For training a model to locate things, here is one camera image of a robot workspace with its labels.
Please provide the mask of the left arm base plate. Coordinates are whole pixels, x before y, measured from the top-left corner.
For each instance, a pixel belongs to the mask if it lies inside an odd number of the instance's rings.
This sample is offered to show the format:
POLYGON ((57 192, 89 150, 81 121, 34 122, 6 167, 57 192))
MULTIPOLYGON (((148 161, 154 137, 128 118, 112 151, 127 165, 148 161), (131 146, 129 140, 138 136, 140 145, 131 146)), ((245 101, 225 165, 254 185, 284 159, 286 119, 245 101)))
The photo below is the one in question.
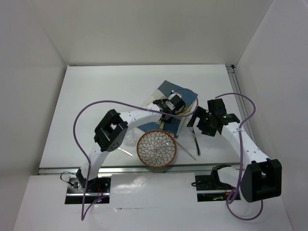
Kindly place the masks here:
MULTIPOLYGON (((66 205, 81 205, 84 188, 76 177, 70 177, 67 182, 65 196, 66 205)), ((91 204, 95 200, 97 204, 108 204, 110 202, 110 177, 99 177, 93 186, 88 186, 85 194, 85 204, 91 204)))

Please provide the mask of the blue beige checked placemat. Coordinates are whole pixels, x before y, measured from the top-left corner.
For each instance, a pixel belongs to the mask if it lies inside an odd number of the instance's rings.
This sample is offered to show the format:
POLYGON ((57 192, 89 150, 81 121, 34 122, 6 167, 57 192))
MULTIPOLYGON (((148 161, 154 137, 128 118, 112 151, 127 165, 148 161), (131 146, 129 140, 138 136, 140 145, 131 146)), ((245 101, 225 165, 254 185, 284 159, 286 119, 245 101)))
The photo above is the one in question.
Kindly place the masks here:
POLYGON ((165 80, 146 99, 143 106, 146 107, 153 103, 158 106, 159 111, 167 115, 160 115, 160 119, 157 122, 149 122, 139 126, 138 129, 143 132, 161 129, 166 132, 172 132, 174 137, 177 138, 185 120, 184 115, 192 111, 196 98, 196 93, 165 80))

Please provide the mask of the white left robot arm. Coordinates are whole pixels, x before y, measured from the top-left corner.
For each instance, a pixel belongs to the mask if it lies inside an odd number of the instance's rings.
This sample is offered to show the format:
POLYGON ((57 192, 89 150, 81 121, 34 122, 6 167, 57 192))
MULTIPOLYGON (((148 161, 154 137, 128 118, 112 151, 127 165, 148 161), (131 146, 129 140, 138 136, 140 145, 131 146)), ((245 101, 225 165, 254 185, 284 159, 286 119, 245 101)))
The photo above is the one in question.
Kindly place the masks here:
POLYGON ((86 163, 78 169, 76 174, 78 187, 84 192, 93 190, 99 169, 106 157, 122 144, 128 131, 152 122, 169 122, 173 117, 182 118, 180 113, 185 106, 184 100, 177 93, 171 94, 167 99, 154 100, 145 107, 111 100, 97 101, 85 106, 73 123, 74 140, 86 158, 86 163), (90 154, 87 154, 77 140, 77 121, 86 109, 99 103, 121 104, 133 108, 133 110, 123 113, 119 113, 115 109, 109 110, 94 129, 93 149, 90 154))

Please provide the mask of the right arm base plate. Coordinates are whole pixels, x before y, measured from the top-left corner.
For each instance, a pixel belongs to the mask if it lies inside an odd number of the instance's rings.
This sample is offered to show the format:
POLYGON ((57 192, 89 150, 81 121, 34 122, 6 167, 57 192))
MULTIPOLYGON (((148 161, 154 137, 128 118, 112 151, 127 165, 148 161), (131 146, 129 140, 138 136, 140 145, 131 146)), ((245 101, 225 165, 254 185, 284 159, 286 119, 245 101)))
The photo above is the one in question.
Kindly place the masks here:
POLYGON ((197 191, 198 202, 226 201, 234 187, 218 183, 210 175, 196 175, 191 185, 197 191))

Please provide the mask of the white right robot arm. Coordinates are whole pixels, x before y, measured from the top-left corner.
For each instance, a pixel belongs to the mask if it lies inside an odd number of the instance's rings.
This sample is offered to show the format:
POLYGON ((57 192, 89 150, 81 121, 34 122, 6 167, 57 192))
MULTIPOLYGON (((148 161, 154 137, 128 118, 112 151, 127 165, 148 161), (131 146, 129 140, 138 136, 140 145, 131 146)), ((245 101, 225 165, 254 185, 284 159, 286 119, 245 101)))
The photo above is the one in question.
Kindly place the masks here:
POLYGON ((251 203, 272 197, 282 192, 282 165, 278 159, 270 159, 263 153, 246 131, 240 127, 235 114, 228 114, 222 99, 207 102, 208 109, 200 106, 193 113, 187 127, 197 128, 202 134, 223 136, 240 157, 242 170, 229 165, 213 167, 210 177, 212 187, 222 188, 228 184, 237 188, 244 199, 251 203))

